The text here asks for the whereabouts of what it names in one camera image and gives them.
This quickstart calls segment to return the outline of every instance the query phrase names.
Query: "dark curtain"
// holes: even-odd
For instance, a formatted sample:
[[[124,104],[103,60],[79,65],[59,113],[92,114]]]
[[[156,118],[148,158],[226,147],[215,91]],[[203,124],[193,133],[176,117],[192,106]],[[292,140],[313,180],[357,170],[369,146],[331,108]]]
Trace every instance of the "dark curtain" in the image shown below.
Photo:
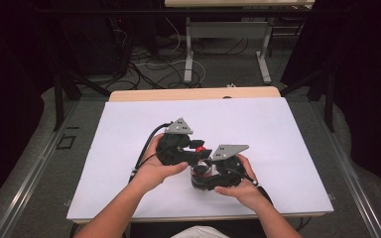
[[[19,1],[0,1],[0,187],[35,132],[53,86],[40,37]]]
[[[317,0],[314,8],[344,8],[354,2]],[[308,19],[282,81],[293,85],[320,68],[342,40],[335,103],[351,131],[351,158],[381,178],[381,2],[357,4],[358,11],[348,19]],[[318,80],[308,85],[317,87]]]

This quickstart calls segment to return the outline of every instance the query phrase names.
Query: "triangular metal plate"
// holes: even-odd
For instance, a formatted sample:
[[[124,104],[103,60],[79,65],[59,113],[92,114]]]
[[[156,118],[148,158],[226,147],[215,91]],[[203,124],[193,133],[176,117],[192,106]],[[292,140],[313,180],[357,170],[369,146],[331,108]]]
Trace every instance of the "triangular metal plate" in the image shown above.
[[[213,161],[226,160],[249,148],[248,145],[219,145],[212,156]]]
[[[172,123],[168,128],[166,128],[165,133],[167,134],[192,134],[193,131],[184,118],[179,118],[176,122]]]

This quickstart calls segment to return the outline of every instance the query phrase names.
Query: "person's left arm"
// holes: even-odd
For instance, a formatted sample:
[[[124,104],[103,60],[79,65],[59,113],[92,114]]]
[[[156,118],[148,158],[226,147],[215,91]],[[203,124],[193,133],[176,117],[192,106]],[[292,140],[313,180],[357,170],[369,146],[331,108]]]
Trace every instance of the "person's left arm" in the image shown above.
[[[163,135],[153,138],[143,158],[156,153]],[[120,237],[144,194],[169,176],[184,171],[188,163],[163,166],[156,156],[145,162],[132,181],[126,185],[75,237]]]

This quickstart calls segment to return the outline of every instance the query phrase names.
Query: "wooden desk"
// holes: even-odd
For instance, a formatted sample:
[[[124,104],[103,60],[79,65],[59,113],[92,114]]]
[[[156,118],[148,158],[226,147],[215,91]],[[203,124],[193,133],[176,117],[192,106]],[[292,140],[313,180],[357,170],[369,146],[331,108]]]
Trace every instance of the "wooden desk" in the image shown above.
[[[76,223],[93,218],[127,184],[154,128],[180,117],[193,129],[190,138],[205,140],[207,148],[249,145],[242,154],[283,215],[333,211],[287,101],[275,87],[198,88],[113,92],[66,218]],[[253,217],[232,197],[193,188],[188,169],[148,192],[132,222]]]
[[[277,7],[313,5],[315,0],[166,0],[167,7]],[[184,82],[191,82],[193,51],[192,38],[248,38],[262,39],[261,51],[256,52],[256,58],[265,84],[272,83],[271,76],[265,62],[265,54],[271,38],[274,19],[268,22],[191,22],[187,18],[187,61]]]

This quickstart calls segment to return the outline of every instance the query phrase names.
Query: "person's left hand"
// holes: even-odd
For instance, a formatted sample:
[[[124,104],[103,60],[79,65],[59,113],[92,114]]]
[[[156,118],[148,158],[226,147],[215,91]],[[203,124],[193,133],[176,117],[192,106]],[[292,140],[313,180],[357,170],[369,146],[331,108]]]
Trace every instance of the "person's left hand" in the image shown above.
[[[156,148],[159,145],[162,137],[163,134],[159,134],[153,137],[153,140],[151,141],[142,158],[141,163],[144,164],[142,164],[138,170],[138,173],[135,174],[135,177],[130,183],[136,184],[137,187],[140,187],[143,192],[147,192],[155,188],[160,183],[162,183],[165,178],[176,175],[188,167],[187,162],[182,162],[175,166],[163,166],[156,155]]]

